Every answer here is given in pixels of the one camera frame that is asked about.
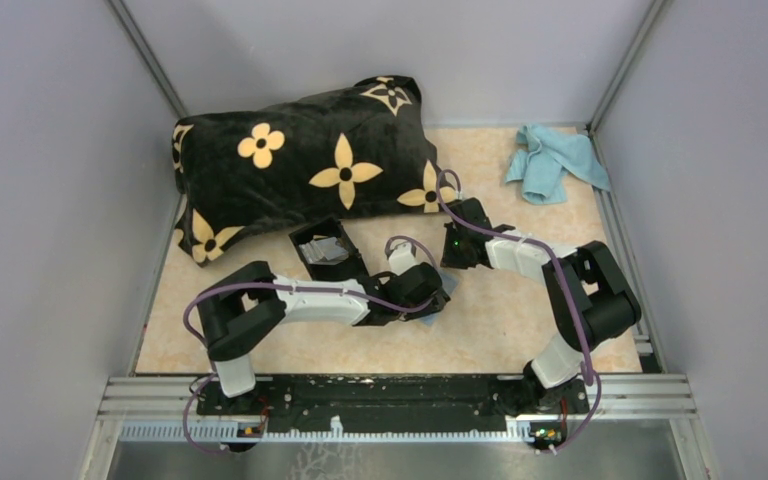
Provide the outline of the light blue towel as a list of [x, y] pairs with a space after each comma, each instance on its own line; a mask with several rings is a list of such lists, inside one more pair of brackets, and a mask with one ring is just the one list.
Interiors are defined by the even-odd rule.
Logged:
[[591, 187], [611, 191], [607, 170], [597, 160], [592, 141], [540, 124], [528, 124], [515, 136], [505, 183], [518, 182], [522, 198], [534, 205], [567, 201], [563, 179], [571, 174]]

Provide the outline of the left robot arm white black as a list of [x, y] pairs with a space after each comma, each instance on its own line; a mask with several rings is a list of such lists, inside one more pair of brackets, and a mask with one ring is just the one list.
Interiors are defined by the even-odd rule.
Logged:
[[392, 250], [388, 260], [389, 269], [377, 274], [350, 267], [312, 280], [279, 275], [258, 260], [197, 295], [186, 306], [183, 323], [206, 348], [223, 404], [237, 414], [257, 406], [260, 388], [251, 353], [281, 325], [378, 327], [444, 309], [450, 295], [433, 264], [418, 261], [408, 244]]

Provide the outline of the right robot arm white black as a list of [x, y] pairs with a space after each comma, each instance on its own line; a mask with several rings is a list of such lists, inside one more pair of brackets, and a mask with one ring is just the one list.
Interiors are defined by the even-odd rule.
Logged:
[[524, 407], [548, 412], [575, 377], [595, 380], [594, 351], [642, 317], [639, 300], [609, 247], [601, 241], [557, 247], [510, 225], [492, 226], [476, 198], [443, 209], [451, 218], [445, 225], [444, 267], [484, 266], [546, 288], [557, 332], [523, 369], [518, 396]]

